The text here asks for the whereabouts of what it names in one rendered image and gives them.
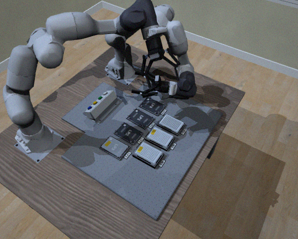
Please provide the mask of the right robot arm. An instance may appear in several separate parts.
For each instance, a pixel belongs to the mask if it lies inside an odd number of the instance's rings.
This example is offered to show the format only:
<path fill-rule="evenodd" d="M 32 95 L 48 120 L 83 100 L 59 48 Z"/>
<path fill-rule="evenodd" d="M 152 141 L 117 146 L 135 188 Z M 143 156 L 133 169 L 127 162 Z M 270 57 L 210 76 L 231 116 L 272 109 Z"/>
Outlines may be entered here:
<path fill-rule="evenodd" d="M 136 29 L 141 29 L 144 40 L 167 32 L 166 27 L 159 27 L 151 0 L 136 0 L 119 17 L 110 20 L 94 20 L 85 12 L 50 16 L 46 28 L 35 29 L 27 45 L 13 48 L 2 96 L 9 118 L 19 127 L 15 139 L 26 153 L 44 151 L 53 140 L 53 131 L 43 125 L 30 101 L 38 62 L 47 69 L 56 68 L 62 63 L 66 41 L 105 34 L 126 37 Z"/>

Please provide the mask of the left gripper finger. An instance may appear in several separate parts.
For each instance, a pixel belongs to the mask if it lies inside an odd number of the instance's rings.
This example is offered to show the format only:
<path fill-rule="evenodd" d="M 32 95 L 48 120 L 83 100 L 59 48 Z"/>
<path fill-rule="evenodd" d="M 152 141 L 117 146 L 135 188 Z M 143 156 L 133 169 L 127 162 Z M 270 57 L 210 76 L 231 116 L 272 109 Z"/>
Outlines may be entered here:
<path fill-rule="evenodd" d="M 143 75 L 141 75 L 140 74 L 141 72 L 140 71 L 135 71 L 135 74 L 136 75 L 140 75 L 140 76 L 143 76 Z M 149 80 L 151 81 L 151 82 L 155 82 L 155 74 L 153 74 L 153 73 L 151 73 L 150 71 L 148 72 L 148 76 L 149 76 Z"/>
<path fill-rule="evenodd" d="M 150 97 L 150 96 L 157 96 L 158 91 L 152 92 L 152 91 L 154 91 L 153 88 L 155 88 L 155 87 L 157 87 L 157 85 L 154 85 L 153 87 L 151 87 L 145 91 L 139 91 L 139 90 L 132 89 L 131 93 L 140 94 L 143 98 Z"/>

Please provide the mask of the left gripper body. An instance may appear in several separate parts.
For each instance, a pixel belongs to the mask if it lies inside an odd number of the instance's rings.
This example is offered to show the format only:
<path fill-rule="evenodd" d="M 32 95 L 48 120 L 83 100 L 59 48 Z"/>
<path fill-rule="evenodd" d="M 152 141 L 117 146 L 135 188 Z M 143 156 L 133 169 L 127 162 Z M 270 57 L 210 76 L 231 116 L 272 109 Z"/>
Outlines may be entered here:
<path fill-rule="evenodd" d="M 151 87 L 153 87 L 154 85 L 156 85 L 156 83 L 153 81 Z M 168 86 L 169 86 L 169 82 L 168 81 L 161 81 L 161 85 L 153 88 L 153 90 L 154 91 L 161 92 L 161 93 L 167 93 Z"/>

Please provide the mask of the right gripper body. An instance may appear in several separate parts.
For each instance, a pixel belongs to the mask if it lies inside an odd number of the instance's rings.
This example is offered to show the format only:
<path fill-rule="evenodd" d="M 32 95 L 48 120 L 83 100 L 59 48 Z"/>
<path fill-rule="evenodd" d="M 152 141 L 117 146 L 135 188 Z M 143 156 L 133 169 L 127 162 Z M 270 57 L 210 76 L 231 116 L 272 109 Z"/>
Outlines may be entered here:
<path fill-rule="evenodd" d="M 160 37 L 155 37 L 155 38 L 146 40 L 145 42 L 146 42 L 148 53 L 149 53 L 149 51 L 158 48 L 159 50 L 162 49 L 161 55 L 164 56 L 165 51 L 163 49 L 163 46 L 162 46 L 162 42 L 161 42 L 161 38 Z M 162 59 L 161 57 L 158 57 L 158 58 L 153 59 L 153 61 L 155 62 L 155 61 L 161 60 L 161 59 Z"/>

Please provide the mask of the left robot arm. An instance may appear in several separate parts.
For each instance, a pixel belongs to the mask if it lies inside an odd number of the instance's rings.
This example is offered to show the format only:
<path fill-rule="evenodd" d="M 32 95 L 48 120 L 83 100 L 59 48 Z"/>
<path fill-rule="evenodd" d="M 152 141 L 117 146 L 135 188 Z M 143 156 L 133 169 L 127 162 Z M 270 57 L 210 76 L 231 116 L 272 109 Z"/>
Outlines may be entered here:
<path fill-rule="evenodd" d="M 168 95 L 192 98 L 196 94 L 194 67 L 189 62 L 187 50 L 188 42 L 184 28 L 180 21 L 173 20 L 174 10 L 168 4 L 158 5 L 154 8 L 157 23 L 159 27 L 167 28 L 167 32 L 161 34 L 165 36 L 168 47 L 173 55 L 177 56 L 179 65 L 179 82 L 170 81 L 168 86 Z M 106 34 L 105 40 L 108 45 L 114 47 L 115 58 L 110 60 L 105 71 L 117 80 L 128 79 L 134 75 L 132 65 L 131 46 L 126 40 L 135 34 L 140 28 L 137 28 L 128 36 L 117 34 Z"/>

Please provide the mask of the grey operator panel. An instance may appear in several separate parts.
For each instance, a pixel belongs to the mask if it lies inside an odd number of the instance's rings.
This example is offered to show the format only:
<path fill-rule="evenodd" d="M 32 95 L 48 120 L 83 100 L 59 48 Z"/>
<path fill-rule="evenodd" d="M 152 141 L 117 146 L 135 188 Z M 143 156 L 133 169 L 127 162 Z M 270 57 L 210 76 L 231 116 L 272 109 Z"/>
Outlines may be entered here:
<path fill-rule="evenodd" d="M 101 121 L 119 104 L 113 90 L 107 90 L 84 111 L 86 118 L 100 124 Z"/>

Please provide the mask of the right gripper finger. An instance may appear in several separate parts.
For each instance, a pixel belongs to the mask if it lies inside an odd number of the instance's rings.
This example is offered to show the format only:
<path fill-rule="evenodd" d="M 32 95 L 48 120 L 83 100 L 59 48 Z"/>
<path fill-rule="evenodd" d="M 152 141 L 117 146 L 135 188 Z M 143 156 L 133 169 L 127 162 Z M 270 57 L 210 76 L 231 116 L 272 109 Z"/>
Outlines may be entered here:
<path fill-rule="evenodd" d="M 148 55 L 143 55 L 143 63 L 142 63 L 142 68 L 141 68 L 141 73 L 140 73 L 140 74 L 143 75 L 144 78 L 147 79 L 148 87 L 151 88 L 151 84 L 150 84 L 150 81 L 149 81 L 148 72 L 149 72 L 149 69 L 150 69 L 150 67 L 151 67 L 151 65 L 152 65 L 152 63 L 153 63 L 153 59 L 151 59 L 151 60 L 149 61 L 148 67 L 147 67 L 146 71 L 144 72 L 144 70 L 145 70 L 145 65 L 146 65 L 146 59 L 147 59 L 147 58 L 148 58 Z"/>
<path fill-rule="evenodd" d="M 167 49 L 165 49 L 164 51 L 165 51 L 166 53 L 168 53 L 168 54 L 171 56 L 171 58 L 176 62 L 176 64 L 174 64 L 172 61 L 170 61 L 168 58 L 166 58 L 165 56 L 163 56 L 163 55 L 161 55 L 161 54 L 160 54 L 160 57 L 161 57 L 162 59 L 164 59 L 165 61 L 167 61 L 169 64 L 171 64 L 171 65 L 174 67 L 177 81 L 179 81 L 179 76 L 178 76 L 178 72 L 177 72 L 177 70 L 179 69 L 178 66 L 180 65 L 180 62 L 179 62 L 179 61 L 175 58 L 175 56 L 171 53 L 170 48 L 167 48 Z"/>

